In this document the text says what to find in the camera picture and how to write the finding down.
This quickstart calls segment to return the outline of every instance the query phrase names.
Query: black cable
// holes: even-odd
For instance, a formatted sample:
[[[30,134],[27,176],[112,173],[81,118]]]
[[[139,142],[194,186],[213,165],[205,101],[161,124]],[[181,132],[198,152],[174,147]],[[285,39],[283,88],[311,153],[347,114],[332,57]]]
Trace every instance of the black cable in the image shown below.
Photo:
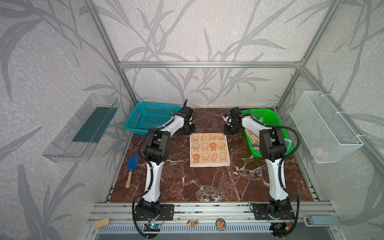
[[[252,112],[251,112],[250,109],[242,108],[241,110],[247,110],[247,111],[249,112],[249,115],[252,117],[252,120],[254,120],[255,122],[257,122],[258,124],[261,124],[261,125],[263,125],[263,126],[265,126],[265,127],[273,127],[273,128],[283,128],[283,129],[287,129],[287,130],[290,130],[291,132],[293,132],[293,133],[296,135],[296,137],[297,137],[297,144],[296,144],[296,146],[293,148],[293,150],[292,150],[290,153],[288,153],[287,155],[285,155],[285,156],[280,160],[280,162],[279,162],[279,168],[278,168],[279,182],[280,182],[280,186],[282,187],[282,189],[283,189],[286,193],[288,193],[288,194],[295,194],[295,195],[297,195],[296,217],[295,217],[295,221],[294,221],[292,227],[290,228],[289,231],[287,231],[286,234],[282,234],[282,235],[280,235],[281,237],[279,237],[277,234],[274,235],[274,236],[276,236],[276,237],[283,238],[283,237],[289,235],[289,234],[294,230],[294,228],[296,227],[297,219],[299,218],[300,194],[299,194],[298,192],[289,192],[289,191],[285,188],[285,186],[284,186],[284,184],[283,184],[283,180],[282,180],[282,178],[281,178],[281,168],[282,168],[281,166],[283,165],[284,161],[285,161],[287,158],[289,158],[292,154],[294,154],[294,152],[296,152],[296,150],[299,148],[301,139],[300,139],[299,134],[298,134],[294,129],[292,129],[292,128],[290,128],[290,127],[264,124],[263,122],[259,121],[258,119],[256,119],[256,118],[252,115]]]
[[[142,233],[142,231],[139,229],[139,226],[137,225],[137,223],[136,223],[136,219],[135,219],[135,201],[136,201],[136,198],[144,196],[144,195],[147,194],[147,193],[149,192],[149,190],[151,189],[151,187],[152,187],[152,183],[153,183],[153,168],[152,168],[152,163],[151,163],[149,160],[145,159],[145,157],[142,155],[142,153],[141,153],[141,151],[140,151],[140,148],[141,148],[141,144],[142,144],[142,142],[144,141],[144,139],[145,139],[148,135],[150,135],[150,134],[153,133],[153,132],[156,132],[156,131],[158,131],[158,130],[161,130],[161,129],[167,127],[167,126],[168,126],[169,124],[171,124],[173,121],[175,121],[175,118],[174,118],[174,117],[172,117],[172,119],[171,119],[170,121],[168,121],[167,123],[165,123],[163,126],[148,131],[148,132],[142,137],[142,139],[140,140],[140,142],[139,142],[139,144],[138,144],[138,146],[137,146],[137,154],[138,154],[138,156],[139,156],[141,159],[143,159],[143,160],[149,165],[149,169],[150,169],[150,173],[151,173],[151,180],[149,181],[148,188],[147,188],[147,190],[146,190],[144,193],[139,194],[139,195],[136,195],[136,196],[133,197],[133,199],[132,199],[132,218],[133,218],[133,224],[135,225],[136,230],[139,232],[139,234],[140,234],[141,236],[145,237],[146,239],[153,239],[153,238],[155,238],[157,235],[156,235],[155,237],[153,237],[153,238],[148,238],[148,235],[147,235],[147,236],[144,235],[144,234]]]

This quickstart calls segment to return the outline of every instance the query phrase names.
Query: robotic arm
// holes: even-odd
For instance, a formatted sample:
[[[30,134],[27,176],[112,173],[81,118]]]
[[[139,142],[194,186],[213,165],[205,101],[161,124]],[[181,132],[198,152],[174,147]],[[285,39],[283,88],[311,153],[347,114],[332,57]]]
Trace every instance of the robotic arm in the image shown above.
[[[160,179],[161,170],[164,162],[169,155],[169,144],[173,134],[180,130],[183,135],[189,135],[195,132],[195,124],[191,124],[193,110],[187,107],[185,100],[182,109],[173,115],[161,129],[151,128],[148,131],[144,145],[144,158],[147,162],[147,179],[145,188],[149,190],[135,208],[135,212],[152,219],[160,213]]]
[[[242,110],[238,107],[232,108],[227,117],[227,124],[224,125],[224,134],[235,134],[244,128],[259,135],[260,153],[268,166],[270,191],[266,210],[269,217],[282,219],[285,214],[291,216],[292,207],[285,188],[284,161],[282,161],[287,151],[282,129],[266,125],[249,113],[242,114]]]

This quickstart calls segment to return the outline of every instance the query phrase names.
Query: leaf pattern wallpaper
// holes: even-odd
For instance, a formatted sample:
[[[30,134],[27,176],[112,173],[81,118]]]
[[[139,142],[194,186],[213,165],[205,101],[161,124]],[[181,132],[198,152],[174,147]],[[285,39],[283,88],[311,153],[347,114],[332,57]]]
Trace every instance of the leaf pattern wallpaper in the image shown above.
[[[384,153],[382,111],[384,1],[344,1],[306,67]],[[281,108],[285,122],[303,91],[300,77]],[[334,164],[317,164],[307,147],[298,150],[322,200],[330,200],[350,239],[384,235],[384,177],[361,150]]]
[[[79,239],[118,167],[132,101],[83,1],[0,0],[0,19],[0,239]],[[43,157],[91,93],[120,107],[89,162]]]
[[[95,0],[120,61],[298,61],[331,1]],[[138,101],[271,106],[294,69],[125,69]]]

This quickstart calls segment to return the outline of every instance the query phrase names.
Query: green plastic basket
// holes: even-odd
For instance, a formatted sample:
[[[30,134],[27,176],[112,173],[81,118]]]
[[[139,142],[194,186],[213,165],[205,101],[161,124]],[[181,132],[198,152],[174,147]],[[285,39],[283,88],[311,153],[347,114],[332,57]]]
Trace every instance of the green plastic basket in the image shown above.
[[[279,117],[277,116],[277,114],[270,110],[270,109],[267,109],[267,108],[258,108],[258,109],[251,109],[251,113],[252,115],[257,119],[257,120],[260,120],[260,118],[263,118],[263,123],[265,124],[268,124],[268,125],[277,125],[277,126],[282,126],[283,124],[281,123]],[[245,132],[245,136],[247,137],[247,141],[248,141],[248,145],[249,145],[249,148],[252,152],[252,155],[254,157],[257,157],[257,158],[262,158],[261,154],[256,152],[253,147],[252,147],[252,143],[251,143],[251,140],[249,139],[249,136],[248,134],[246,133],[246,131],[244,130]],[[288,133],[285,129],[283,129],[283,135],[284,135],[284,138],[286,139],[289,139],[289,136],[288,136]],[[288,151],[285,153],[285,155],[287,155],[288,153],[292,152],[292,150],[294,149],[294,146],[293,146],[293,143],[291,143],[291,146],[289,147]]]

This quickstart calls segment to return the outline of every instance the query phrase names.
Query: white wire mesh basket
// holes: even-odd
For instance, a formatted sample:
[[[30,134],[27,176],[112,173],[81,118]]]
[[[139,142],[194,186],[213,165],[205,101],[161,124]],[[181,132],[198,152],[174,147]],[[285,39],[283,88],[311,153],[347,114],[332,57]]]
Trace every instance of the white wire mesh basket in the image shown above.
[[[340,112],[319,91],[304,91],[291,116],[317,163],[338,162],[363,146]]]

